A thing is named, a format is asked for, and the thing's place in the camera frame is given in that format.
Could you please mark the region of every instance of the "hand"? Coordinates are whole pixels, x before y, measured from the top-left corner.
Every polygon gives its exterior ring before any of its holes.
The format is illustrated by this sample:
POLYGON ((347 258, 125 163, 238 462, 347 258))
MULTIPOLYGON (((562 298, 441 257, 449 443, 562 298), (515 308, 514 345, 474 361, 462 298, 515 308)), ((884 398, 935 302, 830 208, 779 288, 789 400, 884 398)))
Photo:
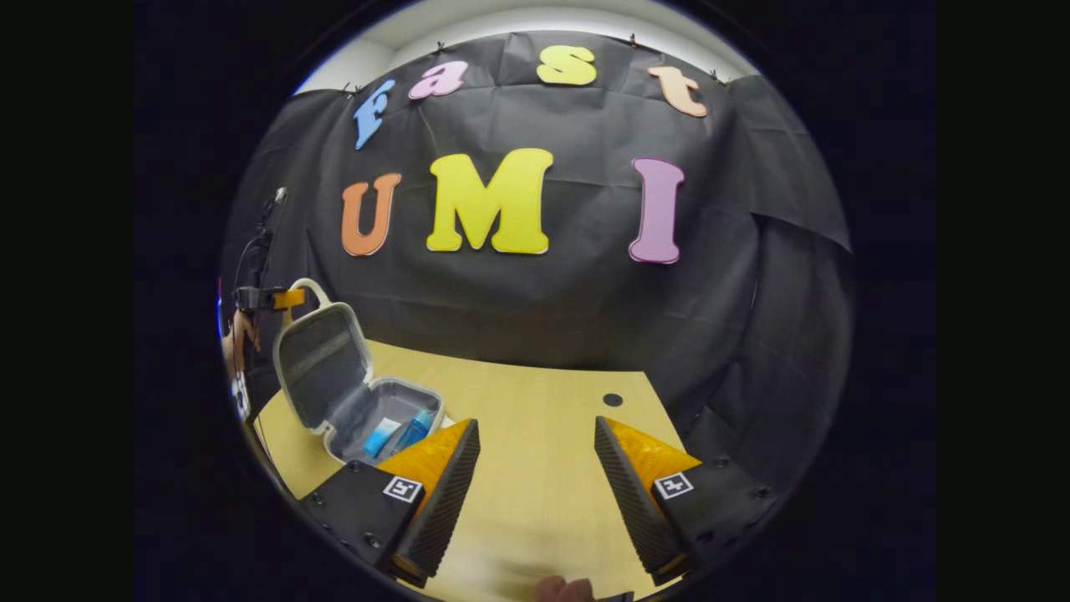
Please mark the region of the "hand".
POLYGON ((553 575, 542 577, 535 584, 535 602, 594 602, 591 580, 576 580, 565 583, 565 577, 553 575))
POLYGON ((245 346, 245 339, 253 340, 253 346, 260 351, 260 329, 258 329, 240 311, 234 312, 234 325, 230 329, 230 335, 223 338, 223 360, 227 364, 227 375, 234 379, 235 369, 238 372, 245 371, 245 354, 242 350, 245 346))

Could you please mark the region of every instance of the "yellow letter m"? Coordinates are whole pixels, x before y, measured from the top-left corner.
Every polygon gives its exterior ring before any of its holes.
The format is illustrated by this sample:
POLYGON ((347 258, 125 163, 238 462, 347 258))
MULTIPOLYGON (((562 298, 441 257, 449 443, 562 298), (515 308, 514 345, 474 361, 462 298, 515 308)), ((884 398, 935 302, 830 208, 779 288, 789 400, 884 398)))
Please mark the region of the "yellow letter m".
POLYGON ((454 213, 461 219, 473 248, 482 248, 494 216, 502 213, 490 244, 502 252, 546 252, 550 240, 542 233, 542 173, 553 155, 542 149, 517 149, 505 155, 486 187, 467 154, 450 154, 431 164, 439 179, 434 199, 434 231, 427 236, 431 250, 457 250, 454 213))

